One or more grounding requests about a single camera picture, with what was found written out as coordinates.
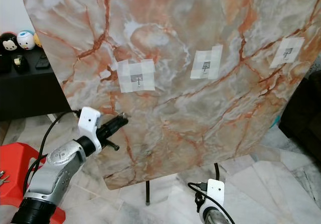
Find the red stool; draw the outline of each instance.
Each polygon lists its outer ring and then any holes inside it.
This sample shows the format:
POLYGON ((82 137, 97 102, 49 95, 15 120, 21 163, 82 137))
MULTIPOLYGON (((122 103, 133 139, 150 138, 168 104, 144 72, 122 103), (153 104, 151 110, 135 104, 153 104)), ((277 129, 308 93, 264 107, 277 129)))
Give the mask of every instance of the red stool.
MULTIPOLYGON (((9 175, 10 182, 0 186, 0 205, 14 205, 19 207, 23 199, 23 186, 25 176, 32 158, 37 159, 38 151, 24 143, 12 143, 0 146, 0 170, 9 175)), ((65 221, 66 214, 60 208, 56 208, 50 219, 52 224, 61 224, 65 221)))

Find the figurine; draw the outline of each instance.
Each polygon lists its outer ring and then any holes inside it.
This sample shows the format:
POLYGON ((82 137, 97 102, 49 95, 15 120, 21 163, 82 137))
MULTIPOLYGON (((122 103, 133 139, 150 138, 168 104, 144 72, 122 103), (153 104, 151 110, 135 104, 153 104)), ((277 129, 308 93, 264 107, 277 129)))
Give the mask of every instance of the figurine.
POLYGON ((41 42, 40 42, 40 40, 39 40, 39 37, 38 37, 37 33, 34 34, 34 40, 35 40, 35 43, 36 43, 36 45, 37 45, 38 47, 42 47, 41 42))
POLYGON ((18 48, 17 37, 11 32, 5 32, 0 36, 1 44, 7 51, 14 51, 18 48))
POLYGON ((30 33, 30 31, 21 31, 17 36, 17 41, 25 50, 31 50, 35 47, 34 36, 30 33))

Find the black cable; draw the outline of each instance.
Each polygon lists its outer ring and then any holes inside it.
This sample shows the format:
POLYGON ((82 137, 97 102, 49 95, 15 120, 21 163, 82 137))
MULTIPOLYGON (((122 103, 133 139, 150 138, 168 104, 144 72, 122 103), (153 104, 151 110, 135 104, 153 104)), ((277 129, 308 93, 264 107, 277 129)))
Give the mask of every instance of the black cable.
MULTIPOLYGON (((44 135, 44 137, 43 137, 43 139, 42 139, 42 141, 41 141, 41 146, 40 146, 40 150, 39 150, 39 154, 38 154, 37 160, 39 160, 39 159, 42 157, 42 152, 43 152, 43 150, 44 150, 45 142, 46 142, 46 139, 47 139, 47 136, 48 136, 49 132, 51 131, 51 129, 53 128, 53 126, 56 124, 56 122, 57 122, 59 119, 61 119, 61 117, 62 117, 63 115, 65 115, 65 114, 67 114, 67 113, 70 113, 70 111, 63 112, 62 114, 60 114, 60 115, 55 119, 55 121, 52 122, 52 124, 49 126, 49 128, 47 129, 47 131, 46 131, 46 133, 45 133, 45 135, 44 135)), ((40 163, 40 162, 38 161, 37 164, 36 164, 36 166, 35 166, 35 170, 34 170, 34 172, 33 172, 33 174, 32 174, 32 177, 35 175, 36 171, 38 170, 38 168, 39 168, 39 163, 40 163)))
POLYGON ((209 199, 210 201, 214 202, 214 203, 224 212, 224 214, 225 214, 225 215, 227 216, 227 218, 231 221, 231 223, 232 223, 232 224, 235 224, 235 222, 233 221, 233 219, 231 218, 231 216, 227 213, 227 211, 226 211, 216 200, 214 200, 213 198, 209 197, 207 194, 201 192, 200 190, 192 187, 192 185, 193 185, 193 186, 196 186, 196 187, 198 186, 198 184, 195 184, 195 183, 192 183, 192 182, 189 182, 189 183, 187 184, 187 186, 188 186, 190 189, 192 189, 193 191, 201 194, 202 196, 204 196, 205 198, 209 199))
POLYGON ((25 176, 25 181, 24 181, 24 187, 23 187, 23 194, 25 195, 26 191, 27 191, 27 184, 28 184, 28 179, 29 179, 29 176, 30 176, 30 173, 33 169, 33 167, 37 164, 37 163, 40 163, 40 161, 45 158, 48 154, 42 156, 40 159, 37 159, 35 160, 32 165, 29 167, 27 173, 26 173, 26 176, 25 176))
POLYGON ((215 179, 220 180, 220 170, 219 170, 219 165, 217 163, 214 163, 215 167, 215 179))

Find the mickey mouse figurine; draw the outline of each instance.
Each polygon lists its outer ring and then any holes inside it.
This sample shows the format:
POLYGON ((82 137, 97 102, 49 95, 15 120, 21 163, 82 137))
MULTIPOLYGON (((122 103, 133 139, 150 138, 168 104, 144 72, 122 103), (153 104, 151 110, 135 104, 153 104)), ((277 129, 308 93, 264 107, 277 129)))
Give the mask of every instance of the mickey mouse figurine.
POLYGON ((14 51, 18 48, 17 36, 12 32, 5 32, 0 36, 0 42, 7 51, 14 51))
POLYGON ((17 36, 19 45, 25 50, 31 50, 35 47, 34 35, 30 31, 21 31, 17 36))

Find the marble pattern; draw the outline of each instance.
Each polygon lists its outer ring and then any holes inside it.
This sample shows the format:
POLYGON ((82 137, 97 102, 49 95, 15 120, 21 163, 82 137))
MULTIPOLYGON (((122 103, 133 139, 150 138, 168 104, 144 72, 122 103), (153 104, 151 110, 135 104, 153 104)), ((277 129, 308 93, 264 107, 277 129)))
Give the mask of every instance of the marble pattern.
MULTIPOLYGON (((46 116, 14 120, 4 144, 17 139, 38 148, 50 123, 46 116)), ((62 139, 73 138, 70 133, 77 136, 72 123, 72 114, 61 119, 48 136, 48 149, 61 145, 62 139)), ((219 163, 220 179, 225 182, 224 207, 235 223, 319 223, 319 164, 304 149, 297 153, 284 142, 285 136, 274 126, 264 136, 264 145, 258 145, 250 155, 219 163)), ((72 178, 60 203, 66 212, 64 223, 200 224, 194 193, 187 183, 209 178, 215 178, 213 164, 152 180, 151 204, 146 206, 144 183, 108 190, 96 160, 90 157, 72 178)), ((9 224, 16 210, 0 205, 0 224, 9 224)))
POLYGON ((321 49, 320 0, 24 0, 72 109, 124 111, 97 158, 111 189, 250 153, 321 49), (269 68, 283 38, 305 42, 269 68), (218 79, 190 79, 223 45, 218 79), (121 93, 117 62, 153 59, 155 91, 121 93))

